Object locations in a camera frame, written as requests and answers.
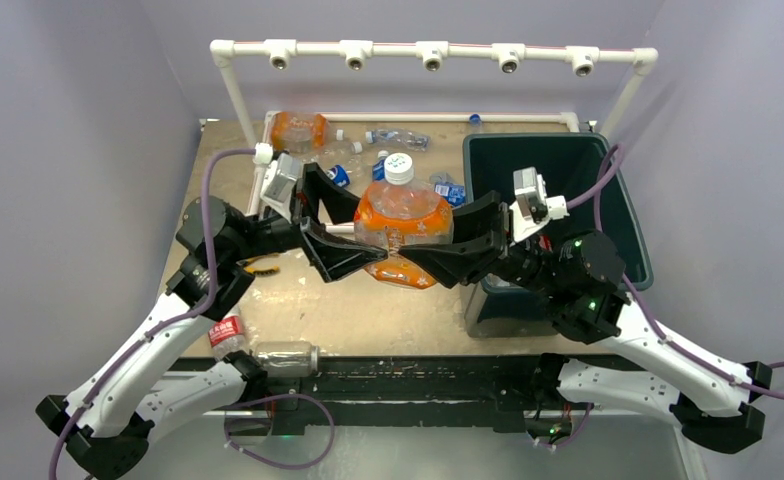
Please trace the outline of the large orange label crushed bottle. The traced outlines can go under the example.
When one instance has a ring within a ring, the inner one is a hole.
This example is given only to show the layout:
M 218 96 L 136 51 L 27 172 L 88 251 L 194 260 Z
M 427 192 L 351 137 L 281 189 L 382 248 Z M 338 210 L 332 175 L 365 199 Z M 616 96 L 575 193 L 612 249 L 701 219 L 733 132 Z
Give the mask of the large orange label crushed bottle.
M 412 157 L 392 153 L 382 160 L 383 178 L 372 182 L 360 198 L 354 216 L 359 242 L 382 248 L 385 260 L 365 271 L 374 280 L 402 288 L 424 290 L 436 280 L 399 254 L 403 246 L 448 244 L 453 234 L 452 207 L 435 187 L 418 179 Z

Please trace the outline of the clear bottle red cap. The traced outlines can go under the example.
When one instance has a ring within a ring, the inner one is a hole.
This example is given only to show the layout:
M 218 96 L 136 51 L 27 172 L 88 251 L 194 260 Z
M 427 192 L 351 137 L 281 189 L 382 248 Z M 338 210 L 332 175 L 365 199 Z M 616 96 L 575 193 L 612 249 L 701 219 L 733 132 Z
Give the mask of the clear bottle red cap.
M 214 324 L 208 331 L 208 340 L 216 360 L 248 348 L 244 325 L 237 314 L 228 315 Z

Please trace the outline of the clear Pepsi bottle blue cap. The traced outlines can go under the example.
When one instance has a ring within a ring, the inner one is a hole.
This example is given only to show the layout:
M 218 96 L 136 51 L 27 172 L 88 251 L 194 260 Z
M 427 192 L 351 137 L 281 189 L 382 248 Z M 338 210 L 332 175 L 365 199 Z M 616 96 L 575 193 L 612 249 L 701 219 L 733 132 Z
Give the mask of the clear Pepsi bottle blue cap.
M 326 171 L 326 175 L 338 187 L 347 188 L 353 183 L 351 174 L 340 164 L 335 164 Z

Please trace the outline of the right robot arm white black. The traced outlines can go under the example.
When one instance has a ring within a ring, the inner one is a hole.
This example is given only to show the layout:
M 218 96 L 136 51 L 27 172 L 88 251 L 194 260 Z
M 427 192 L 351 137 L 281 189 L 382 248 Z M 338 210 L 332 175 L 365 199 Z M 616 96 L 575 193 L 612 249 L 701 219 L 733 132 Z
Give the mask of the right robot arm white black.
M 690 441 L 734 454 L 757 443 L 765 416 L 755 406 L 771 369 L 715 355 L 648 319 L 636 295 L 621 290 L 625 264 L 613 241 L 584 230 L 560 243 L 540 233 L 566 217 L 562 197 L 502 202 L 496 194 L 458 208 L 447 244 L 399 249 L 445 287 L 495 276 L 536 294 L 563 337 L 603 348 L 633 364 L 630 371 L 543 354 L 529 381 L 532 399 L 603 405 L 677 426 Z

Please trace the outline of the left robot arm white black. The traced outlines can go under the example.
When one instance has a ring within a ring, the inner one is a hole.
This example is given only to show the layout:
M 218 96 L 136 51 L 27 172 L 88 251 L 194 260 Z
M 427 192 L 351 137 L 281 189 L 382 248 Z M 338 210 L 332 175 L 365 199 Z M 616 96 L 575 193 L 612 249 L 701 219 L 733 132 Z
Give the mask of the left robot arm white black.
M 382 258 L 377 247 L 338 238 L 318 213 L 343 223 L 359 199 L 318 166 L 304 167 L 286 189 L 287 213 L 257 219 L 203 191 L 177 233 L 187 257 L 138 329 L 89 380 L 67 395 L 50 395 L 36 412 L 67 453 L 92 479 L 118 479 L 161 436 L 222 407 L 252 409 L 275 395 L 264 367 L 251 355 L 230 353 L 178 387 L 155 383 L 179 356 L 222 320 L 251 286 L 242 261 L 293 249 L 304 252 L 323 280 L 346 277 Z

